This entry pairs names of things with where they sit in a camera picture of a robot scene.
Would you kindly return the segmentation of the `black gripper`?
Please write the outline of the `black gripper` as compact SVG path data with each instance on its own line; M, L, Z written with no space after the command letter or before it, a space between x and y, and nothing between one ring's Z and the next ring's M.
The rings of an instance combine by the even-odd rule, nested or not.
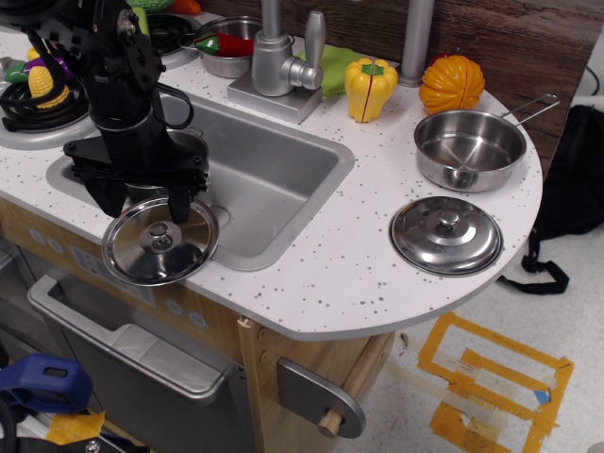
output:
M175 144L153 113L126 129L101 128L98 137L73 140L63 146L72 159L73 173L85 185L98 207L119 217L127 186L168 189L168 208L175 224L189 219L191 194L203 192L210 182L209 163L198 167L176 161Z

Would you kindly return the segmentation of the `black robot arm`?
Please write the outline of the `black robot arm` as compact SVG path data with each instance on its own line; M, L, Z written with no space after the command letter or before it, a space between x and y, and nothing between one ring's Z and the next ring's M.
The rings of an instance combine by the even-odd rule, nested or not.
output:
M184 103L159 83L165 67L125 1L4 1L1 22L22 31L40 53L58 96L70 70L89 99L100 134L68 142L63 152L101 210L120 216L130 185L160 186L176 224L187 222L193 199L208 185L208 148L177 143L160 97Z

